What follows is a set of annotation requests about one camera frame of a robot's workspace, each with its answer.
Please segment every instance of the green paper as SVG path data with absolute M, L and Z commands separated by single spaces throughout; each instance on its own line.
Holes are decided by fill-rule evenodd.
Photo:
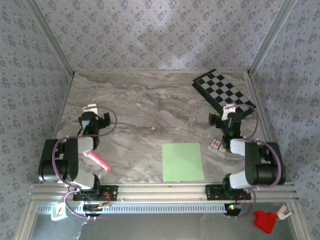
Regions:
M 162 144 L 162 171 L 164 182 L 204 181 L 200 144 Z

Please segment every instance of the checkerboard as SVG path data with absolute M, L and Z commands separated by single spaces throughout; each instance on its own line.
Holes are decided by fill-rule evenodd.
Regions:
M 233 86 L 220 72 L 213 69 L 193 80 L 192 86 L 222 115 L 226 104 L 247 104 L 256 106 Z M 247 106 L 239 106 L 235 110 L 242 118 L 253 110 Z

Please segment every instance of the pink eraser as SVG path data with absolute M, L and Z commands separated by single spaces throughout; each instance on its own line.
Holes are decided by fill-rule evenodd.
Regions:
M 90 158 L 93 160 L 95 163 L 97 163 L 100 167 L 105 169 L 107 172 L 112 171 L 112 167 L 107 164 L 95 151 L 86 151 L 83 153 L 86 157 Z

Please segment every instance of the gray marble surface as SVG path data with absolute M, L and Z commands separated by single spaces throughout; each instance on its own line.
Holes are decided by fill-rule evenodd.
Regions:
M 208 149 L 212 139 L 220 139 L 222 132 L 209 126 L 209 113 L 215 110 L 191 86 L 192 80 L 200 75 L 76 73 L 57 136 L 76 135 L 82 107 L 95 103 L 113 109 L 118 117 L 115 131 L 101 137 L 96 150 L 112 166 L 112 172 L 105 172 L 79 155 L 80 168 L 97 174 L 102 183 L 162 182 L 162 144 L 166 143 L 200 143 L 205 181 L 220 182 L 226 174 L 243 170 L 244 158 L 232 153 L 222 157 Z M 223 75 L 250 98 L 242 72 Z M 254 127 L 252 113 L 242 120 L 242 135 L 249 136 Z M 262 137 L 259 130 L 256 136 Z

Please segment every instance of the wall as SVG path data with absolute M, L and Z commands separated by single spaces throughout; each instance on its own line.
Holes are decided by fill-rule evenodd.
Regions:
M 299 0 L 253 77 L 310 230 L 320 239 L 320 3 Z
M 74 71 L 248 69 L 278 0 L 37 0 Z
M 24 2 L 0 6 L 0 239 L 11 239 L 70 79 Z

